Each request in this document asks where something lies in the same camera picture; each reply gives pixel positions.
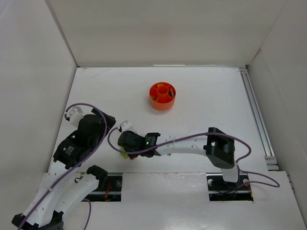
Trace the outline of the lime long lego brick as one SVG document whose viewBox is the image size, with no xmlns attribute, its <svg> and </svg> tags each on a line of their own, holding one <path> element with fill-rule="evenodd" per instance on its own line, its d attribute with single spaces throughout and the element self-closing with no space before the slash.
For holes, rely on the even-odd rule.
<svg viewBox="0 0 307 230">
<path fill-rule="evenodd" d="M 129 155 L 126 154 L 126 153 L 120 153 L 120 154 L 121 154 L 121 156 L 122 156 L 123 158 L 125 158 L 125 159 L 128 159 L 128 158 L 129 158 Z"/>
</svg>

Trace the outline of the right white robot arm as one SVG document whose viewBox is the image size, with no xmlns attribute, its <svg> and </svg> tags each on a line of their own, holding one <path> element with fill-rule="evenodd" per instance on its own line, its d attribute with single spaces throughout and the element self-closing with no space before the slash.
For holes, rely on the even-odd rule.
<svg viewBox="0 0 307 230">
<path fill-rule="evenodd" d="M 207 157 L 211 164 L 219 168 L 225 182 L 237 183 L 239 172 L 235 160 L 235 140 L 221 130 L 210 127 L 210 135 L 197 134 L 176 138 L 160 133 L 148 133 L 144 137 L 133 131 L 123 131 L 118 145 L 133 156 L 151 158 L 170 154 L 195 154 Z"/>
</svg>

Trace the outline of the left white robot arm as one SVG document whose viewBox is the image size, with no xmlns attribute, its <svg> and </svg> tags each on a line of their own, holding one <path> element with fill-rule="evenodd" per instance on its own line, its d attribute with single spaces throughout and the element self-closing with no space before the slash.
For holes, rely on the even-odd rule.
<svg viewBox="0 0 307 230">
<path fill-rule="evenodd" d="M 64 189 L 77 169 L 102 144 L 116 119 L 92 107 L 84 114 L 80 104 L 70 106 L 64 118 L 76 128 L 56 148 L 47 175 L 30 206 L 12 219 L 19 230 L 61 230 L 66 215 L 90 192 L 106 183 L 107 171 L 94 165 L 77 185 Z"/>
</svg>

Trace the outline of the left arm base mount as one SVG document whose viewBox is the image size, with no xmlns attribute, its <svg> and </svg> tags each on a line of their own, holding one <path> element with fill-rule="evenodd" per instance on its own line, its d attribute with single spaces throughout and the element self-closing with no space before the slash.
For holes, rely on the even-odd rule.
<svg viewBox="0 0 307 230">
<path fill-rule="evenodd" d="M 90 192 L 85 199 L 91 202 L 120 202 L 122 191 L 122 174 L 121 173 L 108 173 L 106 170 L 97 165 L 88 168 L 86 172 L 82 172 L 79 177 L 74 179 L 77 184 L 86 173 L 94 173 L 98 175 L 98 187 Z"/>
</svg>

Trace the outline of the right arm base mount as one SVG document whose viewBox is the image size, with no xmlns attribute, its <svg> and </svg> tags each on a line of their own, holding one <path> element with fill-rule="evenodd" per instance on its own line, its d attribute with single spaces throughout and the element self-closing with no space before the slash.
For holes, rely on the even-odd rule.
<svg viewBox="0 0 307 230">
<path fill-rule="evenodd" d="M 246 173 L 240 173 L 238 182 L 226 182 L 221 173 L 206 174 L 210 201 L 253 201 L 253 194 Z"/>
</svg>

